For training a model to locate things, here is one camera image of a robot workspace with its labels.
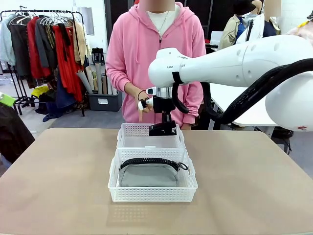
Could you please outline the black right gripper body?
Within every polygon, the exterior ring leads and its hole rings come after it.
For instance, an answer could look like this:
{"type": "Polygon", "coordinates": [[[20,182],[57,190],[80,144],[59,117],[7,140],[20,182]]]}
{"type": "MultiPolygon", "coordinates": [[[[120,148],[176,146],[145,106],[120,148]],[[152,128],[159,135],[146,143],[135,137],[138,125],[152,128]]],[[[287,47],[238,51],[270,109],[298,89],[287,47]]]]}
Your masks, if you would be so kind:
{"type": "Polygon", "coordinates": [[[170,113],[175,110],[175,104],[172,98],[153,97],[153,109],[155,113],[170,113]]]}

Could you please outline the person right hand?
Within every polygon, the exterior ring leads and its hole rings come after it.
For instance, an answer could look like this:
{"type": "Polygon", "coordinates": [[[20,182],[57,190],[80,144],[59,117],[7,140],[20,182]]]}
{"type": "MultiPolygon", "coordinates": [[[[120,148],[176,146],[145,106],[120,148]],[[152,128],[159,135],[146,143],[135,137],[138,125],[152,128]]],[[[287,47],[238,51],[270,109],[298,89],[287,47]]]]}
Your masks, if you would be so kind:
{"type": "Polygon", "coordinates": [[[146,94],[146,91],[140,91],[137,95],[138,100],[138,112],[139,112],[139,121],[143,120],[143,113],[148,113],[153,110],[153,98],[149,97],[146,94]]]}

